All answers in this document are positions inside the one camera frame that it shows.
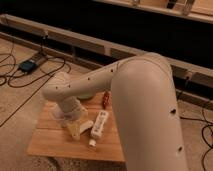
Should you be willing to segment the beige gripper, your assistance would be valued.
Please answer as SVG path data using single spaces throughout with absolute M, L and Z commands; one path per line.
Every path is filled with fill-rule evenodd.
M 66 118 L 64 120 L 63 125 L 69 130 L 69 131 L 79 131 L 80 125 L 83 124 L 88 120 L 87 116 L 82 116 L 77 120 L 71 120 L 69 118 Z

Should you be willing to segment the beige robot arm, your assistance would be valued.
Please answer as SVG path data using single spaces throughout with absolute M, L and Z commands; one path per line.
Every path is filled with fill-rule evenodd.
M 111 92 L 127 171 L 188 171 L 172 68 L 165 57 L 145 53 L 75 79 L 59 72 L 42 93 L 70 113 L 73 97 L 103 91 Z

